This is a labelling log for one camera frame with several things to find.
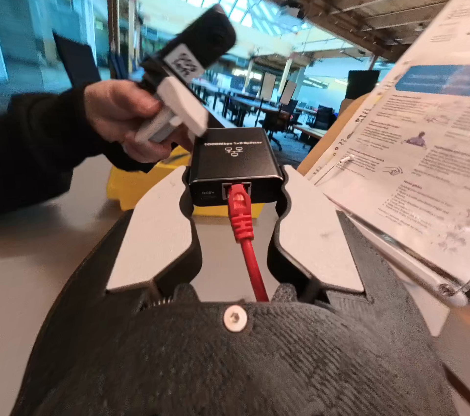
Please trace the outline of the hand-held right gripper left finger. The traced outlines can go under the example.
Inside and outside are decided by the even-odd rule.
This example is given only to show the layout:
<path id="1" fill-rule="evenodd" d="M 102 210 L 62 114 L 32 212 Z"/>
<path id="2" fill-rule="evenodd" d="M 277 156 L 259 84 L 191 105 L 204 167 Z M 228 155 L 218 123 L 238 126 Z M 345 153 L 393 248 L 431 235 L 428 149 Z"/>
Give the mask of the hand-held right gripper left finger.
<path id="1" fill-rule="evenodd" d="M 189 167 L 180 166 L 136 204 L 106 286 L 108 292 L 147 288 L 174 294 L 200 272 L 203 255 L 192 219 L 187 184 Z"/>

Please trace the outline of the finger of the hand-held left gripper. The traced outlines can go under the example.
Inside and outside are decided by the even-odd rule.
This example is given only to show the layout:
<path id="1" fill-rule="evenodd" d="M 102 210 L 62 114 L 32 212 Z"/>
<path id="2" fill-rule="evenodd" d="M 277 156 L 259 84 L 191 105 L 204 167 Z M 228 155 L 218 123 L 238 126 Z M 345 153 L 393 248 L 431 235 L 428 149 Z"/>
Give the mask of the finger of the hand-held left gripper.
<path id="1" fill-rule="evenodd" d="M 192 133 L 203 137 L 208 129 L 209 113 L 185 84 L 176 77 L 165 77 L 158 85 L 156 95 Z"/>
<path id="2" fill-rule="evenodd" d="M 147 141 L 161 143 L 182 123 L 182 119 L 171 108 L 163 107 L 156 116 L 142 123 L 135 134 L 135 141 L 139 144 Z"/>

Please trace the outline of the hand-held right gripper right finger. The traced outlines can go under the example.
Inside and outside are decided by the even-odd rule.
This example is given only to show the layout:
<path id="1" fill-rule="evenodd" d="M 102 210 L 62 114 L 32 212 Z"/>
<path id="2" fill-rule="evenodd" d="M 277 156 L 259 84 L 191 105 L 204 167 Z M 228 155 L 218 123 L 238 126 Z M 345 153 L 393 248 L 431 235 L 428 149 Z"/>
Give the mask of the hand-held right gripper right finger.
<path id="1" fill-rule="evenodd" d="M 296 294 L 363 294 L 339 212 L 293 167 L 285 165 L 282 172 L 278 220 L 267 252 L 269 272 L 280 284 L 292 285 Z"/>

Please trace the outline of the black network splitter box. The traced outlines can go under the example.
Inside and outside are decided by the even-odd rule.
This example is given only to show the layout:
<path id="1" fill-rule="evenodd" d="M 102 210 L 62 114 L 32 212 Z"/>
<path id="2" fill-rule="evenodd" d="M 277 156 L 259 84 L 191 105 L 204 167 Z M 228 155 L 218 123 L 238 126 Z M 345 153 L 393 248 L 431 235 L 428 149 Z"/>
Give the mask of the black network splitter box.
<path id="1" fill-rule="evenodd" d="M 187 184 L 197 207 L 226 206 L 233 184 L 259 204 L 278 200 L 284 177 L 264 129 L 214 128 L 195 142 Z"/>

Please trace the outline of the person's left forearm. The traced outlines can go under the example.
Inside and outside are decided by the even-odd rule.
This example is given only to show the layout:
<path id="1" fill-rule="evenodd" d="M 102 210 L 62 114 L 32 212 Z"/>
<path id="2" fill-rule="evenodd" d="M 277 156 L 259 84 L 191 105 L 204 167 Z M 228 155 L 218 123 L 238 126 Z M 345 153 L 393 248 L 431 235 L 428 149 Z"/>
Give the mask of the person's left forearm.
<path id="1" fill-rule="evenodd" d="M 12 96 L 0 119 L 0 213 L 61 196 L 73 170 L 86 158 L 104 155 L 117 168 L 148 173 L 117 142 L 107 142 L 85 116 L 85 86 L 61 94 Z"/>

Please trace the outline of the person's left hand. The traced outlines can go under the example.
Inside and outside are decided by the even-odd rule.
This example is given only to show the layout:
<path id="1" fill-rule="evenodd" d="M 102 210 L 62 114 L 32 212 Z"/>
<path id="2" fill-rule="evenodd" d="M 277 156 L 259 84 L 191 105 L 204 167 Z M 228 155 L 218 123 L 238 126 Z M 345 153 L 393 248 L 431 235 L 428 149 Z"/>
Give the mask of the person's left hand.
<path id="1" fill-rule="evenodd" d="M 138 143 L 136 133 L 148 119 L 154 118 L 163 103 L 127 80 L 106 80 L 86 86 L 85 114 L 91 127 L 107 142 L 121 144 L 125 153 L 142 163 L 156 163 L 169 158 L 172 143 L 189 152 L 193 143 L 187 129 L 180 126 L 161 143 Z"/>

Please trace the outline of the yellow plastic bin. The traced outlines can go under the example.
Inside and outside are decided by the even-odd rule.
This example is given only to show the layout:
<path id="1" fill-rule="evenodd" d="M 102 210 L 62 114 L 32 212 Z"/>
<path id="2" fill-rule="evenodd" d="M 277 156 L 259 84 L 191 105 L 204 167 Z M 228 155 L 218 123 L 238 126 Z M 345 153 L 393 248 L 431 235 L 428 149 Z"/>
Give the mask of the yellow plastic bin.
<path id="1" fill-rule="evenodd" d="M 117 201 L 122 211 L 133 209 L 137 202 L 157 183 L 166 178 L 180 166 L 190 166 L 191 173 L 202 178 L 210 175 L 224 175 L 225 165 L 232 161 L 242 164 L 246 150 L 262 148 L 260 142 L 249 144 L 208 145 L 201 146 L 199 152 L 194 152 L 192 158 L 182 148 L 174 149 L 170 158 L 155 165 L 149 173 L 126 172 L 112 167 L 107 184 L 107 198 Z"/>

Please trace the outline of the white board on stand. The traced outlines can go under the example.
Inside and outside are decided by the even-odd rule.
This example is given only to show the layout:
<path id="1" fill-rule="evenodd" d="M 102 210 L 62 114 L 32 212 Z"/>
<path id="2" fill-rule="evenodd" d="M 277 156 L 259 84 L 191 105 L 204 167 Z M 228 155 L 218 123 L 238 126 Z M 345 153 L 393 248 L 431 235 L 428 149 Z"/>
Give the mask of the white board on stand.
<path id="1" fill-rule="evenodd" d="M 272 98 L 276 75 L 269 72 L 264 73 L 259 92 L 259 98 L 264 101 L 270 101 Z"/>
<path id="2" fill-rule="evenodd" d="M 284 89 L 281 93 L 279 104 L 288 105 L 292 99 L 293 93 L 295 92 L 297 84 L 295 81 L 287 80 Z"/>

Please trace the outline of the black office chair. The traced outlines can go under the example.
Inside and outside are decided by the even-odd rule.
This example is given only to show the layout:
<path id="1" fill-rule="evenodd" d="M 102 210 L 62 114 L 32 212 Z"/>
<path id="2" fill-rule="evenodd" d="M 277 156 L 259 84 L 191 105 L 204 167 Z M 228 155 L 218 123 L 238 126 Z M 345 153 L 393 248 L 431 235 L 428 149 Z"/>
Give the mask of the black office chair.
<path id="1" fill-rule="evenodd" d="M 281 104 L 279 108 L 262 109 L 262 112 L 265 114 L 262 128 L 267 133 L 269 141 L 275 143 L 279 151 L 282 151 L 282 145 L 274 135 L 287 129 L 297 104 L 298 100 L 291 100 L 288 104 Z"/>

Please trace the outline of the brown cardboard panel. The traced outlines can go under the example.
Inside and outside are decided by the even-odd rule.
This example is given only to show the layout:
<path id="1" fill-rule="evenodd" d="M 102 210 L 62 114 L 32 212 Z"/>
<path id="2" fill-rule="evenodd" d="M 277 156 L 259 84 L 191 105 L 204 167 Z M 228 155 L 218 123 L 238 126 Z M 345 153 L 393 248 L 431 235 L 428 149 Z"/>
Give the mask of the brown cardboard panel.
<path id="1" fill-rule="evenodd" d="M 367 93 L 355 100 L 345 99 L 348 103 L 346 108 L 339 114 L 336 122 L 332 127 L 326 132 L 326 134 L 319 140 L 319 142 L 314 146 L 314 148 L 309 152 L 309 154 L 303 159 L 300 165 L 297 168 L 297 172 L 301 175 L 306 176 L 315 163 L 321 158 L 324 152 L 330 148 L 334 143 L 340 132 L 343 130 L 344 126 L 349 122 L 349 120 L 356 113 L 358 108 L 367 99 L 370 93 Z"/>

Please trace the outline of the black monitor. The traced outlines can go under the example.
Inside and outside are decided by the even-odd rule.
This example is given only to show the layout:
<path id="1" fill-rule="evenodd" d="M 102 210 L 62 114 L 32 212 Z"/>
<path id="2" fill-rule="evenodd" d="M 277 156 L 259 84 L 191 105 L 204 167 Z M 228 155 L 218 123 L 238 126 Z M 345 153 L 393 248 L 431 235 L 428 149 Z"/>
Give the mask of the black monitor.
<path id="1" fill-rule="evenodd" d="M 379 70 L 350 70 L 344 98 L 355 100 L 370 93 L 375 88 L 379 75 Z"/>
<path id="2" fill-rule="evenodd" d="M 53 32 L 57 53 L 67 72 L 72 88 L 102 80 L 91 47 Z"/>

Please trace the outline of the laminated instruction sheet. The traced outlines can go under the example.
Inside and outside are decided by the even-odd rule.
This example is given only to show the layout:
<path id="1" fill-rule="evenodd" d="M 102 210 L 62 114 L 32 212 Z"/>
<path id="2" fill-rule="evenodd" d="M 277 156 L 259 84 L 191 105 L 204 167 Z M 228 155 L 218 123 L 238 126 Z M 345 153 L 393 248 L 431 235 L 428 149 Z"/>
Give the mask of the laminated instruction sheet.
<path id="1" fill-rule="evenodd" d="M 470 0 L 450 0 L 307 177 L 460 283 L 470 273 Z"/>

